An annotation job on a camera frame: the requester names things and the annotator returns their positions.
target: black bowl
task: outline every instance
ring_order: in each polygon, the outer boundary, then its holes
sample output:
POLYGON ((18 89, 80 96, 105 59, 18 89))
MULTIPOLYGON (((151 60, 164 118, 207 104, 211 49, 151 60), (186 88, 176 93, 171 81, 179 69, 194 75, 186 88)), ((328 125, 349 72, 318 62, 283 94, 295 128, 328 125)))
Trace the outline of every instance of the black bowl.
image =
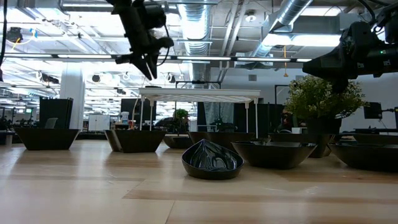
POLYGON ((15 128, 27 150, 68 150, 79 129, 15 128))
POLYGON ((254 133, 213 133, 213 132, 188 132, 193 143, 206 139, 215 144, 223 146, 231 151, 235 151, 231 142, 250 141, 254 138, 254 133))
POLYGON ((188 136, 165 136, 163 141, 171 149, 188 149, 193 145, 192 140, 188 136))
POLYGON ((299 142, 232 142, 239 155, 255 167, 291 169, 298 166, 314 150, 299 142))
POLYGON ((398 144, 398 136, 383 134, 354 134, 353 137, 358 144, 398 144))
POLYGON ((182 154, 182 164, 192 177, 226 180, 239 174, 243 159, 235 152, 204 139, 182 154))
POLYGON ((329 156, 330 142, 329 134, 270 134, 271 140, 274 142, 300 142, 316 144, 314 151, 310 154, 312 158, 322 158, 329 156))
POLYGON ((398 172, 398 148, 394 146, 330 145, 333 153, 350 167, 364 170, 398 172))
POLYGON ((113 151, 136 153, 155 152, 166 132, 111 130, 111 132, 106 131, 105 134, 113 151))

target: wooden floor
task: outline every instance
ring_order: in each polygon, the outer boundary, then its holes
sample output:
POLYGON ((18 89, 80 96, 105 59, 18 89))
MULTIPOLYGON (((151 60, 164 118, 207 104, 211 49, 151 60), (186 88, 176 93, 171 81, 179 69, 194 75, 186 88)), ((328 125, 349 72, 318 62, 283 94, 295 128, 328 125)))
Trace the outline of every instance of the wooden floor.
POLYGON ((122 154, 87 140, 70 151, 1 147, 0 223, 398 223, 397 174, 329 156, 207 181, 187 176, 182 152, 122 154))

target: monitor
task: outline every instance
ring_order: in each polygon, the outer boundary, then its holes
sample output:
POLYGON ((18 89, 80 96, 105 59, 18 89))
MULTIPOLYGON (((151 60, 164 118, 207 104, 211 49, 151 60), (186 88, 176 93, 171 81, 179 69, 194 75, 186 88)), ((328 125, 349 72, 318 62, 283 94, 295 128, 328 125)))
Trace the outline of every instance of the monitor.
POLYGON ((382 119, 382 109, 380 103, 370 102, 363 107, 365 119, 382 119))

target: robotic arm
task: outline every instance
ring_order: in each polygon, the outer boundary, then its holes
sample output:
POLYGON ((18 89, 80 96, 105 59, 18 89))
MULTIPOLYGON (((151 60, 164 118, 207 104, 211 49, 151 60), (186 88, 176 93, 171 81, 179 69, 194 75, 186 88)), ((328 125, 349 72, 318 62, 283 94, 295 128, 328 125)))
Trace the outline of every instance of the robotic arm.
POLYGON ((373 74, 377 78, 398 72, 398 2, 385 7, 369 23, 352 23, 343 31, 339 46, 305 62, 303 72, 331 81, 337 93, 347 87, 348 79, 358 75, 373 74), (377 28, 384 28, 387 43, 377 37, 377 28))
POLYGON ((157 78, 156 63, 159 50, 170 48, 174 42, 170 37, 156 39, 151 32, 153 28, 166 25, 166 15, 162 6, 156 2, 144 0, 106 0, 113 5, 112 14, 118 14, 126 31, 125 37, 130 43, 129 55, 122 55, 116 63, 135 65, 149 80, 157 78))

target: ceiling light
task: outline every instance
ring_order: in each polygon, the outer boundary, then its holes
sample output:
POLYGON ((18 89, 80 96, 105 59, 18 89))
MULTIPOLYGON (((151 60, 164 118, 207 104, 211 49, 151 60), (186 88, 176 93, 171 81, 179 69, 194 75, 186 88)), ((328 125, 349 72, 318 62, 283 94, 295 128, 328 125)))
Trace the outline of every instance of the ceiling light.
POLYGON ((220 60, 229 61, 231 57, 198 57, 198 56, 177 56, 178 60, 220 60))
POLYGON ((336 47, 340 43, 340 35, 297 35, 292 45, 307 47, 336 47))
POLYGON ((268 34, 262 41, 265 46, 292 45, 292 40, 287 35, 268 34))
POLYGON ((15 57, 15 58, 50 58, 52 55, 50 54, 4 54, 5 57, 15 57))
POLYGON ((92 59, 102 59, 102 58, 112 58, 111 55, 58 55, 60 58, 92 58, 92 59))
POLYGON ((251 58, 239 57, 236 60, 244 62, 290 62, 290 58, 251 58))
POLYGON ((125 80, 125 81, 130 80, 130 75, 128 74, 128 72, 126 72, 125 74, 123 74, 123 80, 125 80))
POLYGON ((63 4, 63 7, 109 7, 112 8, 111 4, 63 4))
POLYGON ((311 61, 311 59, 307 59, 307 58, 299 58, 297 59, 297 62, 309 62, 311 61))
POLYGON ((157 59, 158 60, 163 60, 165 58, 165 56, 164 55, 160 55, 160 56, 158 56, 157 57, 157 59))
POLYGON ((246 15, 245 20, 248 21, 248 22, 253 22, 253 21, 255 21, 257 17, 254 15, 254 13, 255 13, 254 10, 248 10, 248 11, 246 11, 246 13, 245 13, 245 15, 246 15))

